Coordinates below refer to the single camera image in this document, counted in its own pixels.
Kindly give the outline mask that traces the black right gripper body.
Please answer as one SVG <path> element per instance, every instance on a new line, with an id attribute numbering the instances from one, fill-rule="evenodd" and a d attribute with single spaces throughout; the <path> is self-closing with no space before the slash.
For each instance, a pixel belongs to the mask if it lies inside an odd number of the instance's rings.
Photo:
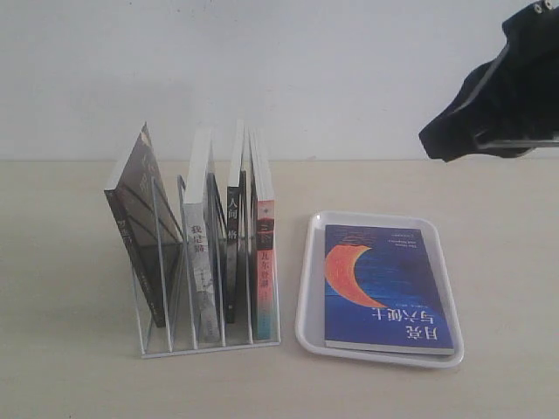
<path id="1" fill-rule="evenodd" d="M 493 155 L 558 145 L 558 7 L 534 1 L 502 24 L 506 44 L 473 95 L 473 144 Z"/>

